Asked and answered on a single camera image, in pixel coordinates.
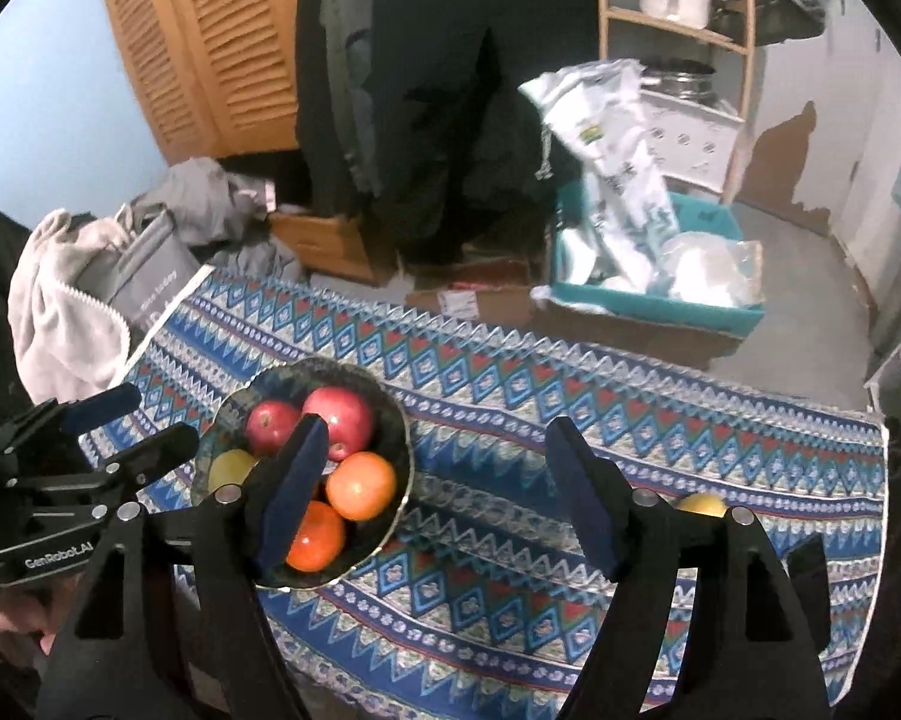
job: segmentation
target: patterned tablecloth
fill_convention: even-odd
[[[884,547],[881,432],[844,415],[413,310],[214,271],[166,316],[126,379],[138,412],[84,438],[99,461],[172,422],[206,429],[222,398],[275,362],[324,355],[370,370],[413,419],[418,473],[394,538],[335,586],[262,592],[286,659],[375,714],[552,718],[614,586],[586,565],[543,460],[568,413],[632,484],[716,490],[758,514],[780,554],[824,534],[831,700],[850,685]],[[147,490],[188,506],[190,464]],[[693,604],[682,571],[647,701],[673,692]]]

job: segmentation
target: human hand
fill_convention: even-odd
[[[41,635],[41,650],[46,654],[54,637],[68,618],[79,576],[51,581],[46,586],[50,601],[42,604],[34,595],[20,589],[0,590],[0,659],[12,665],[31,664],[22,635]]]

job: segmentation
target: red apple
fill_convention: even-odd
[[[290,403],[265,400],[257,404],[244,428],[251,454],[257,458],[276,455],[300,421],[300,410]]]
[[[304,413],[316,413],[328,423],[334,463],[361,452],[374,435],[374,413],[360,395],[343,386],[322,386],[304,401]]]

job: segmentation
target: white towel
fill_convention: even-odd
[[[35,403],[102,392],[127,362],[123,317],[71,284],[102,248],[123,250],[130,241],[114,218],[71,231],[67,211],[47,215],[31,233],[7,304],[17,373]]]

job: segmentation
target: white pot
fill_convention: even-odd
[[[641,0],[641,12],[655,19],[705,29],[711,20],[711,0]]]

